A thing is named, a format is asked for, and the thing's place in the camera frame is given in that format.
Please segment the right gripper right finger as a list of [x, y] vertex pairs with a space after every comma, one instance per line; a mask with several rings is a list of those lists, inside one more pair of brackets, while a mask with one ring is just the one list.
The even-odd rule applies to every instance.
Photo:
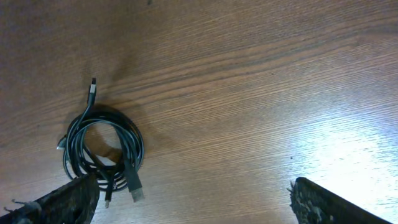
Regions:
[[289, 192], [299, 224], [390, 224], [305, 177], [291, 182]]

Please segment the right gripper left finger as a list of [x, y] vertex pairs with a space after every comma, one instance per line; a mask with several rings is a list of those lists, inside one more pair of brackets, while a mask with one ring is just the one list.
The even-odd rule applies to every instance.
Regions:
[[85, 174], [37, 200], [21, 202], [21, 208], [9, 210], [2, 224], [84, 224], [95, 214], [100, 189], [93, 174]]

